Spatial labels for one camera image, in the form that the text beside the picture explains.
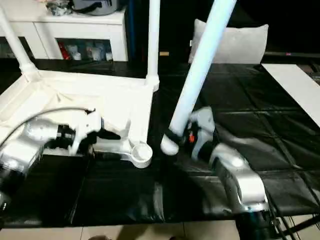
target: bag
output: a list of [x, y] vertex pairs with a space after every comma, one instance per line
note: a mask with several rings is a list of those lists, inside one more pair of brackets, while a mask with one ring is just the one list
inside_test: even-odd
[[72, 10], [93, 16], [108, 15], [119, 7], [119, 0], [73, 0]]

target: table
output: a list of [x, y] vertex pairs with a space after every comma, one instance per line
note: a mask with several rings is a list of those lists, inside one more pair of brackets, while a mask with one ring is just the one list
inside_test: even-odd
[[[18, 65], [0, 61], [3, 91]], [[37, 60], [43, 70], [142, 78], [146, 66], [128, 62]], [[151, 165], [116, 159], [44, 156], [4, 216], [6, 228], [123, 225], [232, 219], [219, 179], [181, 151], [164, 156], [187, 64], [159, 63], [148, 144]], [[212, 65], [195, 108], [211, 106], [219, 139], [243, 154], [261, 175], [284, 215], [319, 212], [305, 178], [320, 197], [320, 129], [261, 66]], [[296, 170], [296, 164], [303, 170]]]

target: cable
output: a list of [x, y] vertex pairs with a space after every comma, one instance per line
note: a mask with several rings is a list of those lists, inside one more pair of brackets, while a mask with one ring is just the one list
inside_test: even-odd
[[275, 211], [274, 211], [272, 206], [270, 206], [270, 213], [272, 215], [275, 228], [278, 230], [279, 235], [281, 236], [282, 240], [287, 240], [286, 235], [284, 234], [284, 232], [282, 231], [281, 227], [277, 223], [277, 216], [276, 216], [276, 213], [275, 213]]
[[[249, 162], [248, 162], [248, 164], [249, 164], [249, 167], [250, 167], [256, 174], [258, 174], [257, 171], [253, 168], [253, 166], [252, 166]], [[274, 224], [275, 224], [275, 227], [276, 227], [276, 229], [278, 230], [281, 238], [284, 239], [284, 240], [287, 240], [284, 232], [282, 231], [282, 229], [281, 229], [281, 228], [278, 226], [278, 224], [277, 224], [277, 214], [275, 213], [275, 211], [274, 211], [274, 209], [273, 209], [273, 206], [274, 206], [275, 210], [277, 211], [278, 215], [280, 216], [280, 218], [281, 218], [281, 220], [282, 220], [282, 222], [283, 222], [283, 224], [284, 224], [287, 232], [289, 233], [291, 239], [292, 239], [292, 240], [296, 240], [295, 236], [293, 235], [292, 231], [290, 230], [290, 227], [289, 227], [289, 225], [288, 225], [287, 220], [284, 218], [284, 216], [283, 216], [282, 213], [280, 212], [279, 207], [276, 205], [274, 199], [272, 198], [271, 194], [270, 194], [269, 191], [267, 190], [267, 187], [264, 186], [264, 189], [265, 189], [265, 195], [266, 195], [266, 198], [267, 198], [268, 204], [269, 204], [269, 210], [270, 210], [270, 212], [271, 212], [271, 215], [273, 216], [273, 220], [275, 221], [275, 223], [274, 223]]]
[[[295, 221], [294, 221], [294, 219], [292, 218], [292, 216], [290, 216], [289, 218], [290, 218], [290, 220], [291, 220], [291, 222], [292, 222], [293, 226], [294, 226], [294, 227], [296, 227]], [[299, 239], [299, 240], [301, 240], [300, 235], [299, 235], [299, 233], [298, 233], [298, 232], [296, 232], [296, 235], [297, 235], [298, 239]]]
[[60, 107], [60, 108], [52, 108], [52, 109], [48, 109], [48, 110], [44, 110], [44, 111], [40, 111], [30, 117], [28, 117], [27, 119], [25, 119], [23, 122], [21, 122], [20, 124], [18, 124], [16, 127], [14, 127], [11, 132], [5, 137], [5, 139], [0, 143], [0, 149], [2, 148], [2, 146], [6, 143], [6, 141], [12, 136], [12, 134], [14, 134], [14, 132], [20, 128], [22, 125], [24, 125], [25, 123], [35, 119], [36, 117], [39, 117], [41, 115], [44, 114], [48, 114], [48, 113], [53, 113], [53, 112], [60, 112], [60, 111], [67, 111], [67, 110], [79, 110], [79, 111], [84, 111], [84, 112], [88, 112], [89, 110], [87, 108], [84, 107]]
[[281, 211], [280, 211], [279, 207], [277, 206], [277, 204], [275, 203], [273, 197], [271, 196], [271, 194], [269, 193], [269, 191], [267, 190], [267, 188], [266, 188], [266, 187], [264, 187], [264, 188], [265, 188], [266, 197], [267, 197], [269, 203], [271, 203], [271, 205], [274, 206], [275, 210], [277, 211], [279, 217], [281, 218], [281, 220], [282, 220], [282, 222], [283, 222], [283, 225], [285, 226], [286, 230], [288, 231], [291, 239], [292, 239], [292, 240], [296, 240], [294, 234], [293, 234], [292, 231], [290, 230], [290, 227], [289, 227], [289, 225], [288, 225], [287, 220], [285, 219], [285, 217], [284, 217], [283, 214], [281, 213]]

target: floor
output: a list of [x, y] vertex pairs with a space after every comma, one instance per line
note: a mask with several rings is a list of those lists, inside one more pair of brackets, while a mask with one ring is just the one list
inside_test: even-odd
[[[295, 216], [298, 224], [311, 216]], [[94, 226], [75, 228], [3, 229], [0, 240], [169, 240], [172, 236], [187, 237], [188, 240], [239, 240], [234, 221], [203, 221], [176, 224]], [[301, 240], [320, 239], [316, 226], [299, 232]]]

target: white pipe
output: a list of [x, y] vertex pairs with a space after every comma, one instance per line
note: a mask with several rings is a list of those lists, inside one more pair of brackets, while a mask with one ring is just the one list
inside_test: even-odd
[[[180, 137], [183, 135], [188, 118], [194, 109], [236, 1], [215, 0], [213, 2], [204, 33], [169, 126], [169, 129]], [[164, 135], [161, 149], [168, 155], [175, 155], [179, 151], [179, 146]]]
[[154, 85], [153, 91], [155, 92], [159, 89], [160, 0], [150, 0], [149, 5], [148, 70], [146, 83]]
[[28, 57], [28, 54], [26, 53], [24, 47], [22, 46], [19, 38], [15, 34], [5, 14], [5, 11], [1, 5], [0, 5], [0, 26], [4, 31], [5, 38], [8, 41], [11, 47], [11, 50], [13, 51], [16, 59], [19, 62], [21, 71], [26, 73], [37, 71], [35, 65], [31, 62], [30, 58]]

